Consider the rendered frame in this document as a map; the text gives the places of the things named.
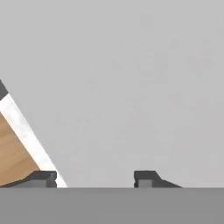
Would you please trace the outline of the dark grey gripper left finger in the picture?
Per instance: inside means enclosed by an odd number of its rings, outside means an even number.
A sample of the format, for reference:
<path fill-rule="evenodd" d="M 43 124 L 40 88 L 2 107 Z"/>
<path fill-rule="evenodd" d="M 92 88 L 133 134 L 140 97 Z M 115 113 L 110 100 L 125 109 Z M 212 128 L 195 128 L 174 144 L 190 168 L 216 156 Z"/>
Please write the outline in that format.
<path fill-rule="evenodd" d="M 0 185 L 0 188 L 8 188 L 8 187 L 56 188 L 57 187 L 56 179 L 57 179 L 56 171 L 34 171 L 23 179 L 5 185 Z"/>

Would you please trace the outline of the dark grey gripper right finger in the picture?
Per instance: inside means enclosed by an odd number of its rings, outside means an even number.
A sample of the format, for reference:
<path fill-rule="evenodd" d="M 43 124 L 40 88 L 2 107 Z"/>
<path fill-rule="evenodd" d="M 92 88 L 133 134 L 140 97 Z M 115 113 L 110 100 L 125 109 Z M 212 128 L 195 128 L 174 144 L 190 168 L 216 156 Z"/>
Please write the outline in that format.
<path fill-rule="evenodd" d="M 134 171 L 134 180 L 135 188 L 179 188 L 179 185 L 161 179 L 156 171 Z"/>

